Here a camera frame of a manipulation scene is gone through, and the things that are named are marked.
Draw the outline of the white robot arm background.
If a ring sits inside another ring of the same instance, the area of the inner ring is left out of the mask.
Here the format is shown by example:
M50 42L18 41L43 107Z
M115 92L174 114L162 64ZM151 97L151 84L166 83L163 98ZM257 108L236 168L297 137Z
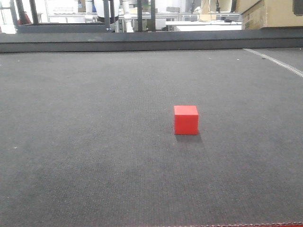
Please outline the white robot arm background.
M86 20L93 19L93 6L95 6L97 14L97 22L105 25L106 31L114 32L116 30L116 22L119 20L119 9L123 7L123 18L127 33L133 33L132 15L130 13L128 0L86 0Z

